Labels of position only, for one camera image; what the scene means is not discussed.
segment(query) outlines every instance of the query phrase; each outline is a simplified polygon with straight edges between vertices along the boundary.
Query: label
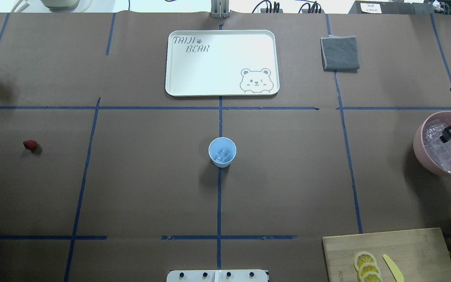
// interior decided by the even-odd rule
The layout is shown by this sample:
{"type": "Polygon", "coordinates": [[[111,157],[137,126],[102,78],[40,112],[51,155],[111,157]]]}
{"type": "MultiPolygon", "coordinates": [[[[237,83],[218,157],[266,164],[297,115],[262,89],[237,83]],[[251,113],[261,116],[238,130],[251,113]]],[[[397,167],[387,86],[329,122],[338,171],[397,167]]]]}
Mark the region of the label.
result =
{"type": "Polygon", "coordinates": [[[381,14],[381,4],[360,3],[361,11],[369,14],[381,14]]]}
{"type": "Polygon", "coordinates": [[[206,45],[202,39],[194,36],[175,36],[172,39],[174,45],[183,44],[186,47],[186,53],[208,52],[210,45],[206,45]]]}

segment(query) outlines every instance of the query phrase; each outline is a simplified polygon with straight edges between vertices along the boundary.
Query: lemon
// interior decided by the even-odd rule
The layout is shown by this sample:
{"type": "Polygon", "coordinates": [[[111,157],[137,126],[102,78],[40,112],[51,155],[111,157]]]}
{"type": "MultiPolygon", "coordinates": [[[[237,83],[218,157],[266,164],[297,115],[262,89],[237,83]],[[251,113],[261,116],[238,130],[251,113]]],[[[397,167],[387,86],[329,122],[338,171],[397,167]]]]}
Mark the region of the lemon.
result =
{"type": "Polygon", "coordinates": [[[369,271],[363,275],[361,282],[383,282],[383,280],[379,273],[369,271]]]}
{"type": "Polygon", "coordinates": [[[371,264],[370,262],[367,262],[366,264],[362,264],[359,268],[358,277],[362,279],[365,276],[365,273],[368,272],[375,272],[381,275],[381,270],[375,263],[371,264]]]}
{"type": "Polygon", "coordinates": [[[377,260],[375,259],[375,257],[367,251],[359,252],[356,254],[356,256],[354,256],[354,268],[356,269],[356,271],[358,271],[361,266],[363,264],[366,264],[367,262],[377,265],[377,260]]]}

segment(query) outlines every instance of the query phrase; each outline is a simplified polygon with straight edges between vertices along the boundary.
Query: red object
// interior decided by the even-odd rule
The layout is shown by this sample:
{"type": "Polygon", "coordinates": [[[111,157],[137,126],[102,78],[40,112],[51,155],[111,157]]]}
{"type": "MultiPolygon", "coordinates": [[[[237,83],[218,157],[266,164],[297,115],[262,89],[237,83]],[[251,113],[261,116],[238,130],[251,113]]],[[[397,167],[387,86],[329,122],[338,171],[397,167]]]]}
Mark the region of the red object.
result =
{"type": "Polygon", "coordinates": [[[27,141],[23,142],[23,146],[27,150],[31,150],[31,152],[33,152],[34,150],[36,150],[38,148],[38,143],[34,140],[27,140],[27,141]]]}

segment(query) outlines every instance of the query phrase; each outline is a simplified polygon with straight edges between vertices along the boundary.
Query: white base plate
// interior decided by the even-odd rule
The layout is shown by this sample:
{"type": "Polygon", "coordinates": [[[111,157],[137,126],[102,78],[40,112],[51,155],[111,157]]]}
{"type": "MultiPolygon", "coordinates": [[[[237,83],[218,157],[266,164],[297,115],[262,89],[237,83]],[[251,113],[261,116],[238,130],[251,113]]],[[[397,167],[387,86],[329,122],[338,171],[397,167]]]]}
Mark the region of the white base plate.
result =
{"type": "Polygon", "coordinates": [[[172,96],[273,95],[279,88],[270,31],[174,31],[168,37],[165,89],[172,96]]]}
{"type": "Polygon", "coordinates": [[[269,275],[267,271],[260,269],[170,271],[166,276],[166,282],[269,282],[269,275]]]}

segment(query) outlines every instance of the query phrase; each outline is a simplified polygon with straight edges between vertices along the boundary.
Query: pink bowl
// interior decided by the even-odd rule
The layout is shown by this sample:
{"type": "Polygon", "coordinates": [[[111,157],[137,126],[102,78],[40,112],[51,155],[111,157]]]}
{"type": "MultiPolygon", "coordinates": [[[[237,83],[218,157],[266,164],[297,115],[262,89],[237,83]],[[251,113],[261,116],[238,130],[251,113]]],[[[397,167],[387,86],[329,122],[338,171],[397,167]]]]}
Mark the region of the pink bowl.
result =
{"type": "Polygon", "coordinates": [[[424,123],[419,127],[417,132],[415,133],[415,137],[413,139],[413,151],[415,152],[415,156],[419,160],[419,162],[430,172],[440,175],[451,177],[451,173],[445,171],[438,165],[431,157],[428,155],[426,148],[424,147],[424,127],[426,123],[433,119],[439,119],[440,121],[446,123],[447,125],[451,125],[451,111],[440,111],[435,114],[429,116],[424,123]]]}

